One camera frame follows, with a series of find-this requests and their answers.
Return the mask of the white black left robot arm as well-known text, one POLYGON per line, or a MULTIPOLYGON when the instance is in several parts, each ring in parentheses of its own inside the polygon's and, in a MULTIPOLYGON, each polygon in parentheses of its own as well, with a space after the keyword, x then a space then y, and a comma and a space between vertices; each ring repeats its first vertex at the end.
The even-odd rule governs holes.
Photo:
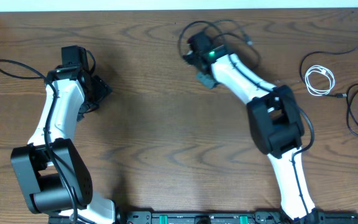
POLYGON ((45 80, 46 100, 27 144, 11 153, 11 165, 27 208, 50 223, 115 223, 112 200, 93 190, 89 170, 73 143, 76 124, 97 110, 111 87, 94 74, 90 51, 62 48, 62 63, 45 80))

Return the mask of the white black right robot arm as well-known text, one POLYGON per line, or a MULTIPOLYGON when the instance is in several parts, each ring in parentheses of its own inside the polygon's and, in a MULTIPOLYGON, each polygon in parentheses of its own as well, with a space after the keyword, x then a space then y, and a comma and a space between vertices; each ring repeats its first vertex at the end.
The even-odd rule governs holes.
POLYGON ((190 50, 183 59, 197 68, 199 81, 208 88, 224 85, 246 105, 251 137, 273 167, 284 215, 292 223, 318 223, 302 161, 309 149, 301 141, 309 119, 291 88, 261 79, 227 46, 215 46, 205 32, 191 36, 187 44, 190 50))

